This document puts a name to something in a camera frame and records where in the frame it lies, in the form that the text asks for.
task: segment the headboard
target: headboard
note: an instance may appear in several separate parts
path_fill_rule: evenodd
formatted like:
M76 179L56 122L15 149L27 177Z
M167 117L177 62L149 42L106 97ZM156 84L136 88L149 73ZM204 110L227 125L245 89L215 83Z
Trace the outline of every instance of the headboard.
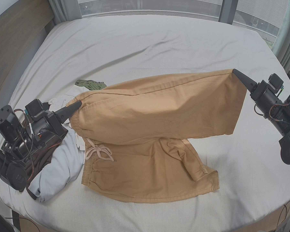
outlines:
M0 15L0 89L13 65L53 18L48 0L19 0Z

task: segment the floor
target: floor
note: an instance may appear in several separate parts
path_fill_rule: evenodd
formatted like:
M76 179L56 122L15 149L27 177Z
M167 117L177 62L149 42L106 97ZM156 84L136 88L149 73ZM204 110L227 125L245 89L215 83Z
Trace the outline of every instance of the floor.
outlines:
M238 230L235 230L233 232L257 232L259 230L261 231L271 231L274 230L277 227L277 223L281 223L285 217L288 217L290 215L290 203L287 204L287 209L288 212L286 214L286 209L283 209L283 207L277 209L276 211L272 212L271 214L267 215L265 218L262 220L253 223L251 225L248 225L244 228L240 228ZM21 232L38 232L37 228L33 223L30 221L27 221L25 219L20 219L20 227L21 227ZM40 232L55 232L54 230L47 229L41 225L38 225Z

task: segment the white cloth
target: white cloth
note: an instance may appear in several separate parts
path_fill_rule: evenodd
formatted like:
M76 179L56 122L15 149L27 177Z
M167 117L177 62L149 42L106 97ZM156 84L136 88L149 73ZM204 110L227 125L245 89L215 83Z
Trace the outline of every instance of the white cloth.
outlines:
M65 95L51 99L48 102L51 105L49 109L57 111L64 107L74 96L85 91L88 91L88 89L73 85ZM67 119L63 125L68 133L62 143L55 149L51 162L35 176L28 187L40 202L51 199L69 181L75 180L85 161L85 143L68 126L69 123Z
M11 98L23 108L65 94L77 79L106 85L152 75L237 68L256 82L275 72L290 93L279 61L252 30L195 18L105 16L54 27ZM0 180L0 199L20 214L58 231L232 231L290 199L290 165L280 159L275 127L254 112L247 94L233 135L193 139L202 162L218 170L220 189L172 203L123 203L77 179L39 203Z

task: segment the green cloth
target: green cloth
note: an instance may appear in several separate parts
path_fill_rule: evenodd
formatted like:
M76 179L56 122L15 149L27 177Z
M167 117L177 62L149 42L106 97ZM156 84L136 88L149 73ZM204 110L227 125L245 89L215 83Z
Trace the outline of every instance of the green cloth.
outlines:
M75 85L79 87L86 87L89 90L100 90L106 87L104 82L96 82L93 80L82 80L82 79L77 80L75 82Z

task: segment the tan pants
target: tan pants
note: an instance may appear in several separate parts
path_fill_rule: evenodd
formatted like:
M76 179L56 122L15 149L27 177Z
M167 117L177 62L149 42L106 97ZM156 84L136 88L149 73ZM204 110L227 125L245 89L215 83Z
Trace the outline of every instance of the tan pants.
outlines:
M86 150L96 149L85 161L82 184L137 203L218 189L217 171L202 164L187 138L232 134L246 91L232 70L222 70L152 76L79 94L67 104L82 101L70 122Z

